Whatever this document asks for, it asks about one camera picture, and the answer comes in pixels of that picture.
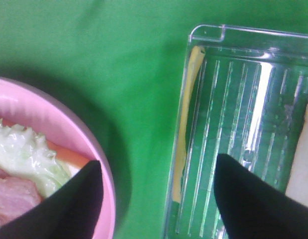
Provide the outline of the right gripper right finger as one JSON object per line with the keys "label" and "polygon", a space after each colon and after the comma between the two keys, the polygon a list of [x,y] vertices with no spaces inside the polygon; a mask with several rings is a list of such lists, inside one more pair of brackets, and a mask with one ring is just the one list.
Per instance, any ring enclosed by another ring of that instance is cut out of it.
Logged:
{"label": "right gripper right finger", "polygon": [[214,196],[230,239],[308,239],[308,207],[228,154],[217,156]]}

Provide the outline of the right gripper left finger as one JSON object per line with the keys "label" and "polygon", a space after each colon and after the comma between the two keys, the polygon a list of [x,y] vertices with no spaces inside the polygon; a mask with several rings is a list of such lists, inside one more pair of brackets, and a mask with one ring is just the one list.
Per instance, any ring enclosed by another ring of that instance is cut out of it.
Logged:
{"label": "right gripper left finger", "polygon": [[57,192],[0,228],[0,239],[91,239],[103,203],[101,164],[88,162]]}

